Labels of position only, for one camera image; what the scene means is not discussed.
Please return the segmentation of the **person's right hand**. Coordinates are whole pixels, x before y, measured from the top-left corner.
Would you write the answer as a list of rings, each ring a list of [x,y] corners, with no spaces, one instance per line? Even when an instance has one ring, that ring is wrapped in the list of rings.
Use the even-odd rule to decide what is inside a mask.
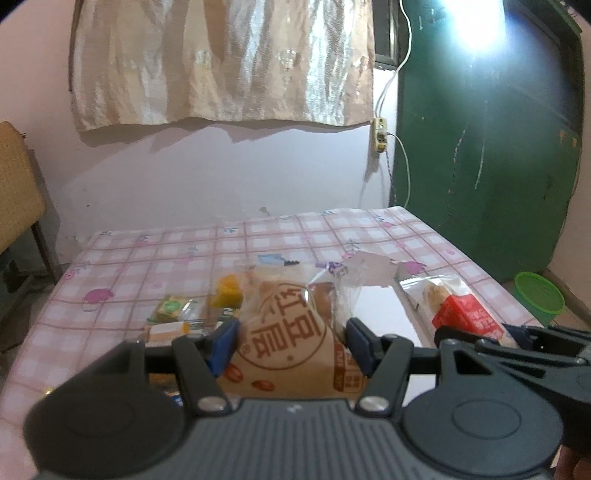
[[[560,449],[555,480],[591,480],[591,457],[566,446]]]

